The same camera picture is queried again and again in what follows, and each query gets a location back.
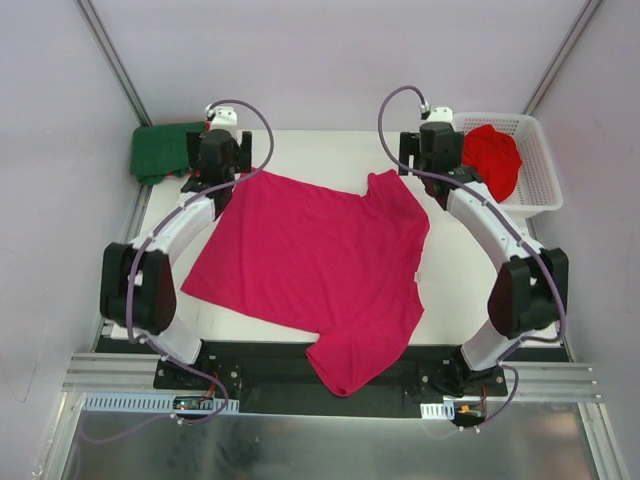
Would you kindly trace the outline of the pink t shirt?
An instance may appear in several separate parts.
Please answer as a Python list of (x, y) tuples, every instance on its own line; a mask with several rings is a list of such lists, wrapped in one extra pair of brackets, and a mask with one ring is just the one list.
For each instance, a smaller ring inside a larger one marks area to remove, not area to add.
[(424, 309), (415, 276), (430, 222), (400, 177), (363, 195), (261, 173), (240, 184), (182, 289), (316, 335), (306, 352), (347, 397), (396, 362)]

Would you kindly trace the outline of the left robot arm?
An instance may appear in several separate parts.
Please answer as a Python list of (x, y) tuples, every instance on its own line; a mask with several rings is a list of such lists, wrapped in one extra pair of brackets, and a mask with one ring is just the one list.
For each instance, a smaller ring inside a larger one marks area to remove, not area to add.
[(212, 366), (202, 341), (177, 317), (172, 265), (228, 206), (237, 176), (252, 168), (253, 134), (235, 137), (218, 127), (186, 134), (192, 174), (178, 203), (147, 235), (104, 250), (99, 308), (133, 339), (149, 340), (179, 361), (177, 377), (192, 389), (205, 386)]

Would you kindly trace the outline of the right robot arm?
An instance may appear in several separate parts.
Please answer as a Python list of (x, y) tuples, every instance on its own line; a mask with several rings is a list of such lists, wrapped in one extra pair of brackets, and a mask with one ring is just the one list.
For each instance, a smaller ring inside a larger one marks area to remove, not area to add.
[(429, 376), (431, 387), (461, 397), (481, 388), (535, 332), (566, 328), (569, 259), (520, 234), (477, 170), (463, 162), (466, 135), (449, 122), (427, 121), (399, 136), (402, 175), (418, 176), (440, 207), (461, 222), (491, 260), (497, 277), (487, 301), (488, 318)]

